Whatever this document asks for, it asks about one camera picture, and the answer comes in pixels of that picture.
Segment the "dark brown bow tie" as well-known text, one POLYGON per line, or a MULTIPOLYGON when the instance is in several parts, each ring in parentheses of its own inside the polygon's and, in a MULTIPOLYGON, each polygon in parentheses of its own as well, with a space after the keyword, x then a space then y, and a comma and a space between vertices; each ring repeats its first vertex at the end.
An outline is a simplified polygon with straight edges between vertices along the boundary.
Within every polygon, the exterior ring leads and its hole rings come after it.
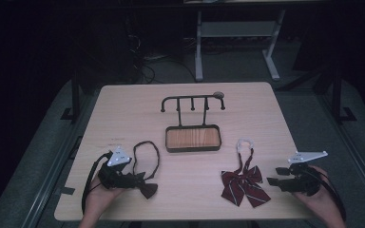
POLYGON ((133 163, 133 168, 132 168, 132 174, 138 174, 136 172, 136 166, 138 164, 138 159, 137 159, 137 149, 144 144, 151 144, 156 152, 156 156, 157 156, 157 163, 156 166, 154 168, 154 170, 152 171, 152 173, 146 177, 144 175, 144 180, 136 180, 136 181, 143 181, 144 184, 141 188, 138 188, 141 192, 141 194, 147 199, 149 200, 150 198, 152 198, 158 191, 158 184, 157 183, 147 183, 148 180, 152 180, 158 169, 160 166, 160 151, 159 148, 157 147, 157 145, 152 142, 152 141, 143 141, 143 142, 138 142, 137 144, 134 145, 133 147, 133 156, 134 156, 134 163, 133 163))

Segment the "person's left hand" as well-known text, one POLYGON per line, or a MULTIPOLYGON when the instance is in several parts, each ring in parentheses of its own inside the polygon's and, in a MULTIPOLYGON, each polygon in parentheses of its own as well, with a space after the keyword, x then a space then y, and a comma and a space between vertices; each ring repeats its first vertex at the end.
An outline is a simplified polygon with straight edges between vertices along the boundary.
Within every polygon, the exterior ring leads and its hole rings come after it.
POLYGON ((123 192, 124 190, 120 188, 106 189, 101 185, 100 180, 95 177, 86 197, 84 218, 98 220, 106 208, 123 192))

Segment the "red striped bow tie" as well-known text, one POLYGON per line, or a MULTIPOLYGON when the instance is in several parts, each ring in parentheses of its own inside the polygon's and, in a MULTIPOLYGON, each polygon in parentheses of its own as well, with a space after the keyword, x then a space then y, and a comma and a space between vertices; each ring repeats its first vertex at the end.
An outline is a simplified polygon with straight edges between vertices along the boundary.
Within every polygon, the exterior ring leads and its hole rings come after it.
POLYGON ((257 165, 251 167, 254 155, 254 143, 251 139, 239 139, 236 145, 239 168, 235 171, 221 171, 223 191, 221 196, 240 207, 247 198, 253 208, 257 208, 271 200, 269 195, 259 186, 263 183, 262 174, 257 165), (250 152, 246 161, 242 160, 241 150, 247 146, 250 152))

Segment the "black hook rack wooden tray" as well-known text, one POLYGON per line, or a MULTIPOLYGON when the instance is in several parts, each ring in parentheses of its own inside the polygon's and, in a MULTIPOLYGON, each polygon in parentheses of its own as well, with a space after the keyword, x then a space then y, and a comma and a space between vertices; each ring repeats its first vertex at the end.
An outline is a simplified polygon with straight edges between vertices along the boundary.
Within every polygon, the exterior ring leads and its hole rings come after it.
POLYGON ((213 94, 168 96, 163 98, 161 112, 165 112, 165 104, 168 101, 175 101, 178 115, 178 124, 165 129, 165 148, 169 153, 218 151, 221 148, 220 127, 217 124, 208 124, 206 122, 207 111, 210 109, 210 99, 218 100, 221 103, 221 110, 225 109, 224 97, 218 99, 213 94), (201 124, 183 125, 183 100, 189 101, 191 111, 196 110, 195 102, 197 100, 202 101, 201 124))

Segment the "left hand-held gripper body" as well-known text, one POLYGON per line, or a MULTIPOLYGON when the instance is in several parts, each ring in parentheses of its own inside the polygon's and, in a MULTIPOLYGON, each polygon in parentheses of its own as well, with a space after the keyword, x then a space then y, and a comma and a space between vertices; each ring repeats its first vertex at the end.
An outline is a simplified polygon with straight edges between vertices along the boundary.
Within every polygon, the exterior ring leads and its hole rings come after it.
POLYGON ((108 152, 109 159, 105 161, 99 170, 98 178, 101 184, 107 188, 120 188, 122 186, 122 171, 131 163, 131 158, 124 149, 118 145, 108 152))

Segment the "white metal desk frame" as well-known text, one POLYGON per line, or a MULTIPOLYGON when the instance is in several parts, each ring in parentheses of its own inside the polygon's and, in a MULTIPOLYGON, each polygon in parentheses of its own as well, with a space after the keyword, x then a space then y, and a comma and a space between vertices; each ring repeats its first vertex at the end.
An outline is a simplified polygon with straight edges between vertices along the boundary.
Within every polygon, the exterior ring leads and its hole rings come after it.
POLYGON ((271 79, 280 79, 273 60, 273 52, 279 38, 279 32, 285 16, 285 9, 279 12, 275 21, 244 21, 244 22, 207 22, 202 20, 202 13, 198 12, 195 51, 195 80, 203 80, 202 69, 202 39, 225 37, 269 37, 269 47, 262 51, 271 79))

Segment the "black metal stand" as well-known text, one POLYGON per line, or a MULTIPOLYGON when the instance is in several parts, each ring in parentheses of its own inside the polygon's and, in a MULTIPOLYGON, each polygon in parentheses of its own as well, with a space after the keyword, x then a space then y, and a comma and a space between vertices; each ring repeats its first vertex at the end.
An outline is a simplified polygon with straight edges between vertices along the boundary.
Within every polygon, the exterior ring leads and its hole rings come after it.
POLYGON ((71 84, 71 107, 67 107, 61 116, 62 120, 71 121, 75 124, 81 113, 80 84, 77 71, 74 71, 70 80, 71 84))
POLYGON ((332 101, 331 101, 331 112, 338 124, 344 122, 355 122, 356 117, 349 107, 341 105, 341 94, 342 94, 342 79, 341 71, 339 66, 331 65, 332 72, 332 101))

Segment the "grey tape strip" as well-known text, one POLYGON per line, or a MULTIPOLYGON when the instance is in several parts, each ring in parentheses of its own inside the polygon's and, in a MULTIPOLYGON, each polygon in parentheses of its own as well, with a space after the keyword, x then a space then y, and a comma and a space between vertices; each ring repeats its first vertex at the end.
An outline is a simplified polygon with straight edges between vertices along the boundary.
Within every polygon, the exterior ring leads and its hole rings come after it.
POLYGON ((57 195, 57 196, 60 196, 61 194, 73 195, 74 191, 75 191, 74 188, 70 188, 70 187, 58 187, 54 191, 54 194, 57 195))

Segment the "person's right hand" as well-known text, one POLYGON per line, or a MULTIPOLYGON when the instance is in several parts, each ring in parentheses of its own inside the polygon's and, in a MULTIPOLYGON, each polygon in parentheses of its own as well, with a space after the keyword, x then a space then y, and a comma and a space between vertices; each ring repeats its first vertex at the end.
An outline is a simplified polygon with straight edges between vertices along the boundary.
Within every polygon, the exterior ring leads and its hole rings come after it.
POLYGON ((339 209, 325 187, 321 187, 313 196, 302 193, 293 193, 293 196, 325 223, 343 221, 339 209))

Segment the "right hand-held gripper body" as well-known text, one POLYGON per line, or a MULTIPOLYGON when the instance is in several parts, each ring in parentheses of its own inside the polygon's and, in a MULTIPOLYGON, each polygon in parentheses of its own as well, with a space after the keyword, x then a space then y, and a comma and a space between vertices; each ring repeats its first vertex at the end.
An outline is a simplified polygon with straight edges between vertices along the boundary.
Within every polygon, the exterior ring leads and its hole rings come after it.
POLYGON ((301 192, 307 196, 313 196, 320 187, 321 177, 315 168, 308 162, 326 157, 328 153, 322 152, 296 152, 288 159, 290 163, 289 173, 294 176, 289 180, 288 192, 301 192))

